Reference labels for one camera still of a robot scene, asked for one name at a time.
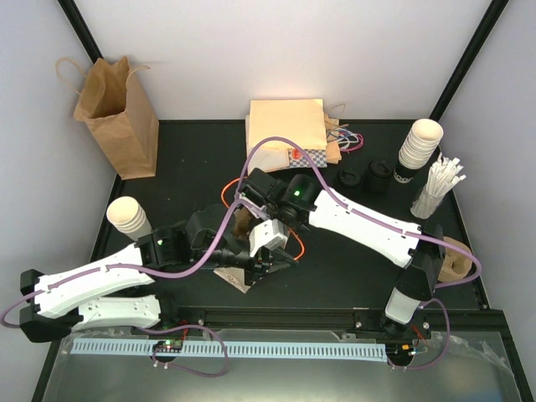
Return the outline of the white printed paper bag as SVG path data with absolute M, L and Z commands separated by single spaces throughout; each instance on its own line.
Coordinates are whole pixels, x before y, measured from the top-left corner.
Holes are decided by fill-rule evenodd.
M 239 178 L 233 179 L 232 181 L 227 183 L 221 190 L 220 200 L 226 208 L 229 207 L 229 204 L 226 200 L 225 195 L 227 191 L 233 185 L 239 182 L 239 180 L 240 180 Z M 306 253 L 306 246 L 303 243 L 302 239 L 294 230 L 289 229 L 289 233 L 294 237 L 295 241 L 300 245 L 300 252 L 294 257 L 294 261 L 299 261 Z M 236 267 L 217 268 L 214 270 L 214 273 L 244 294 L 250 289 L 250 286 L 245 284 L 245 272 L 240 268 L 236 268 Z

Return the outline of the brown pulp cup carrier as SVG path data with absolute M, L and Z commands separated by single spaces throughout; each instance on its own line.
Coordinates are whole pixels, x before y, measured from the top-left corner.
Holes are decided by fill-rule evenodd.
M 236 209 L 234 212 L 233 235 L 238 239 L 249 239 L 249 234 L 256 222 L 257 218 L 246 207 Z

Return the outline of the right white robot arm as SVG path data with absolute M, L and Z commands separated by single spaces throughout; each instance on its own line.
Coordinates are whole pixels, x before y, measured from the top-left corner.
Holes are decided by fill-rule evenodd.
M 376 251 L 401 269 L 379 325 L 392 337 L 411 327 L 418 307 L 429 302 L 446 251 L 438 224 L 420 226 L 399 221 L 343 198 L 305 174 L 286 183 L 254 169 L 242 178 L 237 196 L 249 202 L 255 216 L 266 214 L 272 227 L 325 229 Z

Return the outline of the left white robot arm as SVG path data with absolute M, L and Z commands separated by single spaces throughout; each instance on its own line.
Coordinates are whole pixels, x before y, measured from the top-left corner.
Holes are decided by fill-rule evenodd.
M 280 221 L 252 219 L 243 235 L 236 234 L 237 224 L 237 213 L 211 205 L 72 271 L 25 271 L 20 291 L 28 305 L 19 312 L 19 326 L 33 343 L 101 327 L 154 327 L 169 334 L 178 328 L 180 315 L 173 295 L 159 288 L 166 274 L 185 272 L 208 254 L 205 270 L 235 268 L 252 286 L 296 265 L 285 251 L 288 230 Z

